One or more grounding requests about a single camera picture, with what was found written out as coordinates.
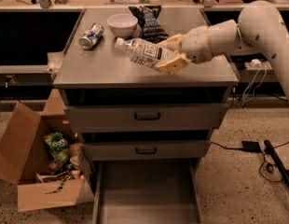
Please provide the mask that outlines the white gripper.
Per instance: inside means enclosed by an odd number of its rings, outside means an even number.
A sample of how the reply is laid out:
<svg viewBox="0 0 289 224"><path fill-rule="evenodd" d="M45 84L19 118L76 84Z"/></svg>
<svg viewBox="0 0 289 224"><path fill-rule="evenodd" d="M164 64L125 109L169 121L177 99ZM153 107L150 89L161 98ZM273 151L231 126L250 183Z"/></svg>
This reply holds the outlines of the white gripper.
<svg viewBox="0 0 289 224"><path fill-rule="evenodd" d="M188 66L190 61L206 63L213 58L210 35L206 25L191 29L184 35L170 36L158 44L171 51L182 51L184 53L177 53L173 58L158 63L154 69L160 73L173 74Z"/></svg>

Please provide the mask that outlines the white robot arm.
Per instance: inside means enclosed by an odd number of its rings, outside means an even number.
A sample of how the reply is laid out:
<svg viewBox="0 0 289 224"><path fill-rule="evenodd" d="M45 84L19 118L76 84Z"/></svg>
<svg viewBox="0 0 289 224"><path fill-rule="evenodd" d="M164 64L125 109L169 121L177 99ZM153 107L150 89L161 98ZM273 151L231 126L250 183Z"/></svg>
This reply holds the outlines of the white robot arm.
<svg viewBox="0 0 289 224"><path fill-rule="evenodd" d="M289 101L289 32L279 10L267 1L244 7L236 21L193 28L159 43L193 63L213 57L260 53L268 60Z"/></svg>

